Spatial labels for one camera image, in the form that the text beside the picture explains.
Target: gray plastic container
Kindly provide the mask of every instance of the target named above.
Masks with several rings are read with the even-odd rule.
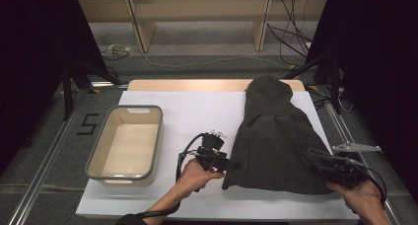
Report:
[[[149,186],[156,177],[162,136],[160,107],[113,107],[106,115],[86,174],[106,185]]]

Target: black t-shirt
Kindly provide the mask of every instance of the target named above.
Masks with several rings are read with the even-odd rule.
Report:
[[[129,213],[117,220],[115,225],[147,225],[142,219],[135,216],[135,214]]]

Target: white table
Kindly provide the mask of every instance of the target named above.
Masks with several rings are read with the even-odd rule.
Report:
[[[89,218],[119,217],[148,209],[174,184],[177,155],[197,134],[216,128],[228,135],[221,151],[231,155],[244,116],[244,92],[125,91],[120,105],[158,105],[164,113],[164,135],[157,177],[149,187],[104,186],[89,180],[76,214]],[[308,92],[294,92],[292,103],[309,117],[329,148]],[[200,145],[197,140],[193,147]],[[223,180],[210,182],[181,203],[169,219],[290,221],[358,219],[336,193],[303,195],[242,187],[221,189]]]

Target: black fabric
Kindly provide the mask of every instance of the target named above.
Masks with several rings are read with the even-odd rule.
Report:
[[[147,225],[142,219],[135,214],[129,213],[119,218],[115,225]]]
[[[242,166],[227,173],[222,188],[329,193],[311,169],[317,158],[308,152],[309,148],[327,149],[306,114],[290,103],[290,86],[263,76],[248,85],[245,95],[244,120],[231,154],[231,160]]]

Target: floor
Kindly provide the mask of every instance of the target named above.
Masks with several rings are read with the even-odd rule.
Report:
[[[272,24],[278,28],[285,28],[286,23]],[[312,37],[316,22],[305,22],[304,32]],[[246,70],[248,62],[262,65],[262,71],[269,68],[289,71],[290,66],[278,57],[280,53],[287,62],[296,66],[303,63],[303,57],[295,55],[295,51],[280,45],[271,32],[268,32],[262,51],[255,51],[250,35],[248,23],[160,23],[158,24],[150,50],[144,55],[136,46],[132,27],[129,24],[91,24],[100,50],[105,51],[111,44],[119,44],[129,49],[129,57],[144,57],[148,67],[141,72],[143,78],[240,78],[248,76],[248,72],[239,74],[233,72],[219,73],[210,71],[213,65],[225,66],[242,65]],[[301,46],[298,41],[287,36],[286,41],[298,51]],[[132,66],[132,59],[107,61],[114,73],[121,78],[135,78],[138,76],[136,67]],[[185,66],[188,70],[196,70],[194,75],[176,73]],[[304,84],[312,83],[315,69],[301,76]],[[14,224],[113,224],[114,220],[87,219],[75,215],[75,209],[83,193],[86,183],[84,169],[91,148],[80,145],[92,145],[96,134],[90,137],[80,137],[78,133],[86,129],[83,124],[86,113],[105,115],[109,107],[117,105],[123,89],[103,88],[99,94],[79,92],[73,86],[76,111],[71,125],[63,122],[64,105],[61,89],[57,89],[53,97],[54,104],[46,110],[42,121],[31,135],[32,145],[22,148],[21,152],[10,165],[6,173],[0,178],[0,224],[18,221]],[[326,95],[326,87],[319,88],[321,94]],[[374,139],[368,134],[367,125],[355,111],[343,111],[336,115],[328,105],[320,108],[318,116],[324,126],[328,141],[337,144],[349,140],[373,145]],[[43,159],[50,159],[51,164],[45,164]],[[391,224],[416,224],[418,221],[418,206],[409,196],[395,171],[385,161],[383,154],[364,155],[369,167],[383,172],[383,179],[388,190],[388,204],[386,212]],[[291,224],[356,224],[356,221],[292,221]]]

